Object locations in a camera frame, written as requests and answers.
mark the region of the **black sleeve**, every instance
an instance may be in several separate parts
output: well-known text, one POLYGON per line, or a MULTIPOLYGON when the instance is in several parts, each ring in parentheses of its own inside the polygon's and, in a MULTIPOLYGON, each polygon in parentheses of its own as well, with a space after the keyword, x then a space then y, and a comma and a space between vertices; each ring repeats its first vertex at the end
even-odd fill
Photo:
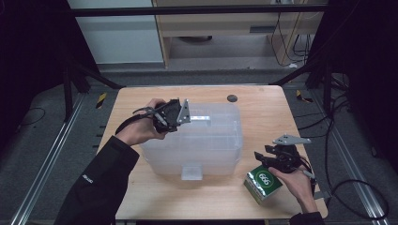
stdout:
POLYGON ((70 189, 54 224, 109 225, 138 157, 128 145, 111 137, 70 189))
POLYGON ((319 212, 297 214, 290 218, 290 225, 324 225, 324 220, 319 212))

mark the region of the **clear plastic container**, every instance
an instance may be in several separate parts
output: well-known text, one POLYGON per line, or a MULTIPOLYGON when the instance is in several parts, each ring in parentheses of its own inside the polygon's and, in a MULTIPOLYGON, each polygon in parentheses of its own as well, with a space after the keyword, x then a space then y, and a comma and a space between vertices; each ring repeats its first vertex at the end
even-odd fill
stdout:
POLYGON ((204 174, 232 174, 243 145, 240 113, 233 103, 190 103, 191 122, 164 140, 142 143, 154 173, 181 174, 201 180, 204 174))

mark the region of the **wooden table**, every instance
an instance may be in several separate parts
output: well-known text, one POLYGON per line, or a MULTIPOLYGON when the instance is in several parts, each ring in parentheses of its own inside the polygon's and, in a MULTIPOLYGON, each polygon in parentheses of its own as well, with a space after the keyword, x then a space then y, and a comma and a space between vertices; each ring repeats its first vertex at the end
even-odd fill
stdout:
MULTIPOLYGON (((117 219, 273 219, 290 218, 300 212, 299 204, 286 186, 260 206, 243 186, 245 174, 260 165, 254 151, 267 154, 265 144, 288 133, 298 136, 283 89, 279 86, 166 86, 132 87, 119 91, 99 149, 131 113, 152 98, 187 98, 191 103, 228 102, 236 95, 243 133, 242 158, 234 174, 204 175, 202 181, 182 181, 180 175, 154 174, 143 157, 130 174, 129 187, 116 214, 117 219)), ((140 154, 139 145, 133 148, 140 154)), ((301 155, 307 156, 302 144, 301 155)), ((324 200, 317 200, 325 217, 324 200)))

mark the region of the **green box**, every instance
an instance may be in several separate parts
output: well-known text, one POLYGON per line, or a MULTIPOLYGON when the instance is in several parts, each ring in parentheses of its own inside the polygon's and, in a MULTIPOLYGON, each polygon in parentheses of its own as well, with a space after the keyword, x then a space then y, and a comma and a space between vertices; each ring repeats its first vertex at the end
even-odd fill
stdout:
POLYGON ((259 166, 246 173, 244 185, 257 203, 262 204, 267 197, 275 193, 283 184, 267 168, 259 166))

